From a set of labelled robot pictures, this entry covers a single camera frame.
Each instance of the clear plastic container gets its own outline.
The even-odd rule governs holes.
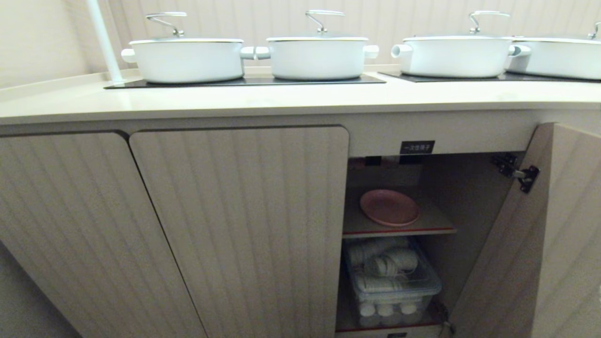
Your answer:
[[[391,247],[390,238],[347,239],[344,241],[344,257],[355,293],[359,325],[362,327],[394,327],[417,324],[422,320],[433,295],[442,289],[440,278],[426,260],[416,240],[399,237],[397,244]],[[382,247],[382,252],[373,247]],[[368,256],[358,260],[357,248],[368,248]],[[382,277],[367,269],[372,257],[386,256],[391,250],[408,248],[415,252],[417,263],[411,270],[399,270],[394,276]]]

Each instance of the plastic storage box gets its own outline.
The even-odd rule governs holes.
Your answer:
[[[440,278],[413,238],[347,239],[343,251],[362,327],[417,324],[432,296],[442,289]],[[374,261],[388,253],[401,253],[397,261],[406,269],[397,274],[388,271],[386,276],[385,265],[374,268]]]

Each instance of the cabinet door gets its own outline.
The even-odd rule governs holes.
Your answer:
[[[453,310],[457,337],[601,337],[601,138],[560,124],[535,132]]]
[[[341,127],[140,132],[130,144],[209,337],[333,337]]]
[[[0,138],[0,239],[84,337],[204,337],[125,140]]]

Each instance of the lid handle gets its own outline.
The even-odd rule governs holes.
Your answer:
[[[472,34],[478,34],[480,32],[480,24],[478,23],[478,20],[476,20],[476,15],[482,15],[482,14],[492,14],[492,15],[502,15],[502,16],[511,16],[511,14],[509,13],[504,13],[504,12],[500,12],[500,11],[473,11],[472,13],[469,14],[469,19],[472,20],[472,22],[474,23],[475,27],[472,27],[469,29],[469,32]]]
[[[313,20],[316,24],[319,25],[319,27],[317,28],[317,32],[319,33],[325,33],[328,31],[327,28],[325,28],[323,26],[323,23],[321,23],[319,20],[317,20],[315,17],[313,17],[312,14],[325,14],[325,15],[340,15],[340,16],[344,16],[343,12],[339,12],[339,11],[328,11],[328,10],[308,10],[305,12],[305,15]]]
[[[599,25],[601,25],[601,21],[595,22],[595,31],[588,35],[591,40],[594,40],[597,37],[597,33],[599,32]]]
[[[167,21],[163,21],[161,19],[157,19],[158,17],[162,17],[162,16],[188,16],[186,14],[186,12],[163,12],[163,13],[155,13],[155,14],[148,14],[146,15],[146,19],[156,22],[156,23],[160,23],[161,25],[165,25],[167,27],[171,27],[173,28],[173,35],[176,37],[183,37],[184,36],[184,31],[181,31],[179,29],[177,29],[177,27],[175,27],[174,25],[170,24]]]

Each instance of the white pole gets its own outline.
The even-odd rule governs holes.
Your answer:
[[[94,23],[94,29],[96,30],[96,36],[102,49],[102,54],[105,57],[106,68],[109,70],[111,75],[111,81],[114,84],[122,83],[123,77],[121,77],[121,70],[117,64],[115,53],[112,49],[111,39],[106,31],[105,21],[102,19],[102,12],[100,12],[100,6],[98,6],[98,0],[88,0],[88,9],[90,10],[90,17]]]

